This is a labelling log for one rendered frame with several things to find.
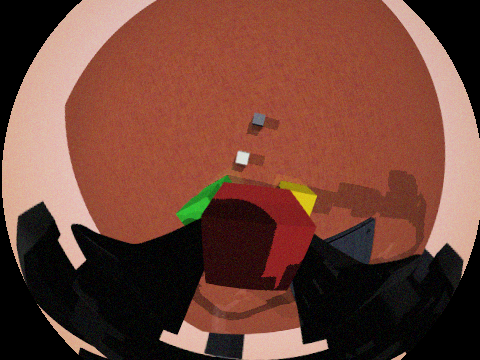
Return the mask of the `yellow block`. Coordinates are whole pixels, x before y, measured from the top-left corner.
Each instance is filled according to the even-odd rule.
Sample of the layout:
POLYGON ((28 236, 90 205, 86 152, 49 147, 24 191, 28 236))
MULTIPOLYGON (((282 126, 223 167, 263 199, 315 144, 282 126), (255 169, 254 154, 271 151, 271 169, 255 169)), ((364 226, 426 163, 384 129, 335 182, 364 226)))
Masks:
POLYGON ((311 216, 313 205, 315 205, 316 193, 311 191, 307 185, 301 185, 296 183, 289 183, 289 181, 280 180, 279 188, 289 189, 293 193, 293 196, 297 197, 297 201, 305 211, 307 215, 311 216))

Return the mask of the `green block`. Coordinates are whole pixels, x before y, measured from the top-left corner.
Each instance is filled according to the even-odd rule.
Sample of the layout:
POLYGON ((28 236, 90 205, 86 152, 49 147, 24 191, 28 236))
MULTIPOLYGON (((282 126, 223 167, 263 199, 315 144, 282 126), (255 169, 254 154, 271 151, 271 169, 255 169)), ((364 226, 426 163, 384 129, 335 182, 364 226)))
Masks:
MULTIPOLYGON (((203 191, 201 191, 200 193, 203 193, 204 191, 207 191, 208 188, 213 187, 213 185, 215 185, 215 184, 217 184, 217 183, 219 183, 219 184, 220 184, 220 187, 221 187, 221 184, 223 184, 224 181, 227 181, 227 183, 232 183, 232 180, 229 179, 229 176, 227 175, 227 176, 221 177, 221 179, 219 179, 219 180, 216 180, 215 183, 212 183, 212 184, 207 185, 207 187, 205 187, 205 188, 203 189, 203 191)), ((199 195, 200 195, 200 193, 199 193, 199 195)))
POLYGON ((204 209, 207 208, 207 205, 211 204, 212 197, 215 196, 215 193, 219 191, 220 184, 217 183, 213 187, 208 188, 207 191, 200 193, 193 197, 193 199, 187 201, 183 208, 180 208, 180 211, 176 213, 176 216, 179 217, 181 223, 187 225, 191 224, 192 221, 201 219, 201 213, 204 212, 204 209))

